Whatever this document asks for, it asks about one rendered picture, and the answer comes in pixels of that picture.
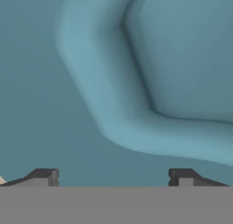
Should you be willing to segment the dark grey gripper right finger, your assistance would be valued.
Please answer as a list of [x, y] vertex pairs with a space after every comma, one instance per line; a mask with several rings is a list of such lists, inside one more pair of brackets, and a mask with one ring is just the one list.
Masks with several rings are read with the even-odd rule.
[[226, 187], [227, 184], [216, 180], [203, 178], [192, 168], [171, 168], [168, 171], [170, 187]]

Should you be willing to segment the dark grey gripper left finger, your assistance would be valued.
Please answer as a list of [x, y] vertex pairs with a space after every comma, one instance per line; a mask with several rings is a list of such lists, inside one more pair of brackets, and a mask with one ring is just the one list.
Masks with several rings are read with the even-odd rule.
[[36, 168], [22, 178], [8, 181], [2, 187], [57, 187], [59, 185], [58, 168]]

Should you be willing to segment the teal blue plate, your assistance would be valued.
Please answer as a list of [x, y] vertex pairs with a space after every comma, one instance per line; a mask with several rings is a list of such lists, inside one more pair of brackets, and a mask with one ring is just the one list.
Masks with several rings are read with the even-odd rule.
[[233, 166], [233, 0], [60, 0], [56, 46], [106, 139]]

